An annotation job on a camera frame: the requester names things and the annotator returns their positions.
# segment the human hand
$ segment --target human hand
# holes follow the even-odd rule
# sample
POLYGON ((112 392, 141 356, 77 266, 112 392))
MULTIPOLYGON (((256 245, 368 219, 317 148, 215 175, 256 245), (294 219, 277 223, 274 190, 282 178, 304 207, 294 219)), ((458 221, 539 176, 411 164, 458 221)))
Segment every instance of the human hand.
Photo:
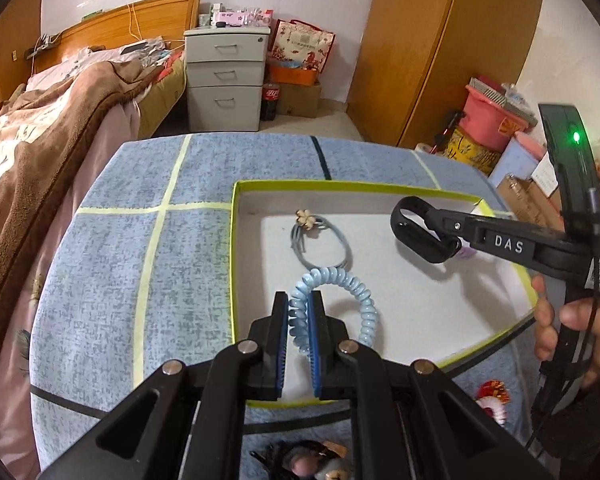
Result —
MULTIPOLYGON (((531 281, 531 285, 536 292, 544 293, 544 278, 536 276, 531 281)), ((560 308, 560 322, 573 330, 583 331, 589 324, 593 299, 573 301, 560 308)), ((550 360, 558 344, 558 333, 552 326, 554 321, 554 308, 546 298, 540 298, 536 303, 534 317, 536 318, 536 347, 534 349, 536 357, 541 361, 550 360)), ((582 380, 582 387, 588 388, 600 378, 600 299, 598 300, 598 310, 596 319, 593 323, 592 334, 596 337, 593 347, 593 356, 591 366, 586 371, 582 380)))

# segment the black sleeve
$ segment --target black sleeve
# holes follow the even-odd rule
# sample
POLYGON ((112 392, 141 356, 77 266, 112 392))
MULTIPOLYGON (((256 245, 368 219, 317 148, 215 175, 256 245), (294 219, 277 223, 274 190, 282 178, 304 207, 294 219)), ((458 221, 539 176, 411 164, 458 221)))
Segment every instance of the black sleeve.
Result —
MULTIPOLYGON (((537 414, 532 413, 532 421, 536 428, 540 423, 537 414)), ((562 459, 560 480, 598 480, 600 476, 585 473, 600 452, 600 380, 547 419, 539 428, 538 440, 548 454, 562 459)))

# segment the pink storage bin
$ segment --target pink storage bin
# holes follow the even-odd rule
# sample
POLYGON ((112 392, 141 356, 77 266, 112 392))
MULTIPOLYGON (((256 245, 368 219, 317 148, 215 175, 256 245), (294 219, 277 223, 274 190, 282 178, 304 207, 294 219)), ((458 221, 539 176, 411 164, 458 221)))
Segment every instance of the pink storage bin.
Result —
POLYGON ((465 87, 469 96, 464 104, 464 117, 460 126, 481 145, 503 152, 509 139, 519 130, 526 130, 529 124, 499 104, 481 94, 472 86, 465 87))

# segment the drawer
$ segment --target drawer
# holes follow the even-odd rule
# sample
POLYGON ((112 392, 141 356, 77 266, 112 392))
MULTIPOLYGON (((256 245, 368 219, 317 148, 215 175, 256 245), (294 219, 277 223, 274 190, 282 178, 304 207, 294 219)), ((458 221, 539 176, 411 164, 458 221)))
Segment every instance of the drawer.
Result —
POLYGON ((262 86, 261 61, 187 63, 187 86, 262 86))
POLYGON ((187 36, 186 61, 264 61, 264 34, 205 34, 187 36))
POLYGON ((260 125, 259 86, 187 88, 192 132, 257 132, 260 125))

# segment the metal rivet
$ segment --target metal rivet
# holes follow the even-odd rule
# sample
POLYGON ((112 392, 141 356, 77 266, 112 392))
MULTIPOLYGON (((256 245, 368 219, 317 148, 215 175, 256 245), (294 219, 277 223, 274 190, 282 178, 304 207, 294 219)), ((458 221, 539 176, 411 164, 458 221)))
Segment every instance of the metal rivet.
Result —
POLYGON ((162 373, 166 375, 176 375, 182 371, 182 363, 176 359, 165 362, 162 365, 162 373))
POLYGON ((429 375, 436 369, 434 364, 426 359, 418 359, 414 362, 413 367, 416 369, 417 373, 421 375, 429 375))
POLYGON ((240 341, 238 343, 238 352, 241 354, 251 354, 258 349, 258 343, 252 341, 251 339, 245 339, 244 341, 240 341))
POLYGON ((340 341, 338 348, 343 354, 355 354, 360 346, 351 339, 345 339, 344 341, 340 341))

